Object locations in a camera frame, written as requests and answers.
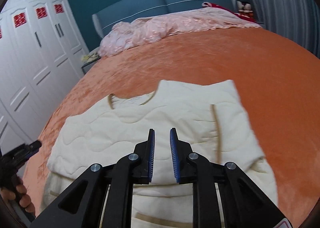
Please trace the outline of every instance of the white curtain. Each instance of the white curtain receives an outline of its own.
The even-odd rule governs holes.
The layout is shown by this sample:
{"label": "white curtain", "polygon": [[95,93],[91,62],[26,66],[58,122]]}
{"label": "white curtain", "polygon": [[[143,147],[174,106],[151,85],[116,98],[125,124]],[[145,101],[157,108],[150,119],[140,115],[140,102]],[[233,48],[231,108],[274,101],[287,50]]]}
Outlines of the white curtain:
{"label": "white curtain", "polygon": [[259,21],[320,58],[320,11],[314,0],[252,0]]}

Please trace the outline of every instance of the black handle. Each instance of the black handle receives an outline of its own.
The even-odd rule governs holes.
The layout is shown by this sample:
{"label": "black handle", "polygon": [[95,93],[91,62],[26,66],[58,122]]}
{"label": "black handle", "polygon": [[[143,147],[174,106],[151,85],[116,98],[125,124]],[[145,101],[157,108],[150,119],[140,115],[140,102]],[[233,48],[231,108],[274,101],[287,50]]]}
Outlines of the black handle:
{"label": "black handle", "polygon": [[35,32],[35,35],[36,35],[36,38],[37,38],[37,40],[38,40],[38,44],[39,44],[39,46],[40,46],[40,47],[42,47],[42,45],[41,45],[41,42],[40,42],[40,39],[39,39],[39,37],[38,37],[37,32]]}
{"label": "black handle", "polygon": [[197,156],[195,159],[187,157],[187,163],[194,166],[197,171],[197,181],[193,183],[193,227],[221,228],[212,164],[204,156],[199,154]]}
{"label": "black handle", "polygon": [[30,222],[32,222],[34,219],[36,219],[36,217],[32,214],[32,213],[28,213],[25,208],[23,208],[21,205],[20,205],[20,200],[23,196],[23,194],[20,194],[18,193],[17,189],[16,189],[16,186],[20,184],[20,181],[19,181],[19,178],[17,175],[13,175],[12,178],[11,178],[11,182],[8,182],[5,187],[7,189],[9,189],[10,191],[14,192],[15,195],[16,195],[16,203],[19,205],[21,211],[24,213],[24,215],[28,218],[28,220]]}
{"label": "black handle", "polygon": [[64,36],[64,33],[63,33],[63,31],[62,31],[62,29],[61,29],[61,26],[60,26],[60,23],[58,23],[58,26],[59,26],[59,28],[60,28],[60,31],[61,31],[62,36]]}
{"label": "black handle", "polygon": [[124,156],[113,169],[102,228],[131,227],[133,183],[130,172],[140,161],[140,157],[130,160]]}
{"label": "black handle", "polygon": [[55,24],[54,26],[56,27],[56,30],[57,30],[57,32],[58,32],[59,37],[61,38],[61,34],[60,34],[60,31],[59,31],[59,29],[58,29],[58,27],[57,27],[57,24]]}

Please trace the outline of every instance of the nightstand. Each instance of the nightstand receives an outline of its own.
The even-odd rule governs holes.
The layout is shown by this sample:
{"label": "nightstand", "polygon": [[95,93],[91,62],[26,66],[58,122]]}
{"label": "nightstand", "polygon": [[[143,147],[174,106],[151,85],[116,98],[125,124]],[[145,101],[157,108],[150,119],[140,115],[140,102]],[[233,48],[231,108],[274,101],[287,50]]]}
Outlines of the nightstand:
{"label": "nightstand", "polygon": [[264,22],[256,21],[256,23],[259,24],[260,26],[262,26],[263,29],[266,29],[266,25],[264,24]]}
{"label": "nightstand", "polygon": [[95,59],[91,62],[87,62],[83,66],[81,66],[83,73],[86,74],[92,68],[92,66],[100,59],[101,59],[101,57],[98,57],[97,59]]}

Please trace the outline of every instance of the human hand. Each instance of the human hand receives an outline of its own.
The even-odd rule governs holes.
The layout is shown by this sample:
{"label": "human hand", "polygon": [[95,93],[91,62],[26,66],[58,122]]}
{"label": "human hand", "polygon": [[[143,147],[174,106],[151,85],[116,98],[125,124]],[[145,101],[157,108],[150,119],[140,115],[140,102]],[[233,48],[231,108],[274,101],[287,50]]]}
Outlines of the human hand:
{"label": "human hand", "polygon": [[[16,189],[20,194],[23,194],[19,204],[23,208],[25,208],[26,212],[35,214],[36,209],[33,203],[31,202],[30,196],[27,195],[27,188],[23,185],[22,179],[19,178],[19,180],[20,184],[16,186]],[[4,187],[0,189],[0,195],[6,204],[9,204],[9,200],[15,200],[16,198],[14,192],[9,191],[7,188]]]}

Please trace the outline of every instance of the red paper decoration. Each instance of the red paper decoration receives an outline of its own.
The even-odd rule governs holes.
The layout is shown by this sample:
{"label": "red paper decoration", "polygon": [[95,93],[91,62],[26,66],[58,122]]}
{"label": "red paper decoration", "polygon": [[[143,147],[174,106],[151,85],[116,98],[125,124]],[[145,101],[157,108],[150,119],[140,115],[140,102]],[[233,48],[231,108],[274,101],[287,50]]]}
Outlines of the red paper decoration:
{"label": "red paper decoration", "polygon": [[47,16],[47,10],[45,8],[37,8],[36,12],[37,12],[38,19],[41,19]]}
{"label": "red paper decoration", "polygon": [[63,13],[63,7],[62,7],[62,4],[56,4],[54,5],[54,9],[56,10],[56,13]]}
{"label": "red paper decoration", "polygon": [[14,20],[15,27],[19,27],[19,26],[21,26],[23,24],[26,24],[26,22],[27,22],[26,14],[25,13],[20,13],[18,15],[15,15],[13,17],[13,20]]}

